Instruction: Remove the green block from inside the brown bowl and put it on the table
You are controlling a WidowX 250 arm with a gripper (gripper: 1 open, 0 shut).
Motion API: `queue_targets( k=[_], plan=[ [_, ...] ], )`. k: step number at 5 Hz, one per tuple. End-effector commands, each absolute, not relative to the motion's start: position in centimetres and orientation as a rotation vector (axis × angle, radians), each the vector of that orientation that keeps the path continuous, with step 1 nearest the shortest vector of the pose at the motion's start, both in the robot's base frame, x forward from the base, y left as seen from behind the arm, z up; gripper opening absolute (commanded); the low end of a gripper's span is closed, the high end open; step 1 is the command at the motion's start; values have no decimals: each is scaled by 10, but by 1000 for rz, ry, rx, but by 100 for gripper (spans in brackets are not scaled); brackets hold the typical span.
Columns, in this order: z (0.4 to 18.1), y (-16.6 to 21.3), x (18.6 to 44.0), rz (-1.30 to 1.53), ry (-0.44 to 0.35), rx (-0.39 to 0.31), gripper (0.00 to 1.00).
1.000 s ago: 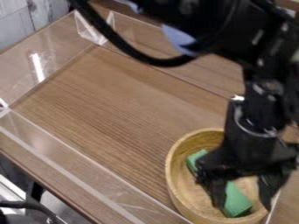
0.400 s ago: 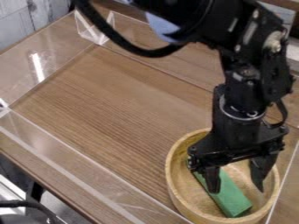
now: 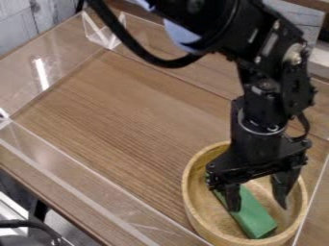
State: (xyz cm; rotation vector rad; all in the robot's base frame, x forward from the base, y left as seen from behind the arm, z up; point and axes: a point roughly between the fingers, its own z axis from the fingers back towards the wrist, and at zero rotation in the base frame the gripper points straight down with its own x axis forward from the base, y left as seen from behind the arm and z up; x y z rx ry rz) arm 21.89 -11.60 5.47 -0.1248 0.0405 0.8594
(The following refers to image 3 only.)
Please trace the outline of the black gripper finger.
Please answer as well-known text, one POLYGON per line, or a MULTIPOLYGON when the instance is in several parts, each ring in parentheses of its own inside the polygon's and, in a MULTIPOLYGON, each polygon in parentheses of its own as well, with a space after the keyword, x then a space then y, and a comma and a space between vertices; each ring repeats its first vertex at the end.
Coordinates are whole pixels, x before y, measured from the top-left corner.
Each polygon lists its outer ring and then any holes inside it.
POLYGON ((225 200, 227 209, 231 212, 239 212, 242 206, 242 197, 241 197, 241 185, 230 184, 225 187, 225 200))
POLYGON ((272 175, 273 195, 284 209, 286 209, 286 197, 298 180, 300 174, 300 169, 292 169, 272 175))

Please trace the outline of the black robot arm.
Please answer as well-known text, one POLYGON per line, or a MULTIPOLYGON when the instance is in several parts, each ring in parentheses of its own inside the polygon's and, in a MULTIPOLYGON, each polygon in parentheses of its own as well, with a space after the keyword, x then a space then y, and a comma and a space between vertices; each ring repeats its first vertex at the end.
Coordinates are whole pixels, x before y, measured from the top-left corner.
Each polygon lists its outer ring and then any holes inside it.
POLYGON ((144 8, 161 15, 182 49, 218 52, 237 64, 243 95, 231 101, 229 148, 207 164, 209 187, 238 211, 241 185, 270 176, 285 206, 312 147, 306 135, 286 134, 292 119, 309 128, 316 95, 302 31, 262 0, 146 0, 144 8))

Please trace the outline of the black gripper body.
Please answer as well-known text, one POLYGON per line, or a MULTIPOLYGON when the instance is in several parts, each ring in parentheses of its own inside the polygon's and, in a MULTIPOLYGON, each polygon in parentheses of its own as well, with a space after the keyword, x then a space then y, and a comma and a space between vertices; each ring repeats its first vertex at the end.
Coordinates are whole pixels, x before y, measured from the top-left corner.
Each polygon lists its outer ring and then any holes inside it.
POLYGON ((286 126, 270 132, 247 121, 245 100, 231 103, 231 142, 222 154, 207 163, 207 186, 219 192, 230 184, 245 184, 250 180, 292 170, 308 164, 306 152, 312 148, 308 133, 292 137, 286 126))

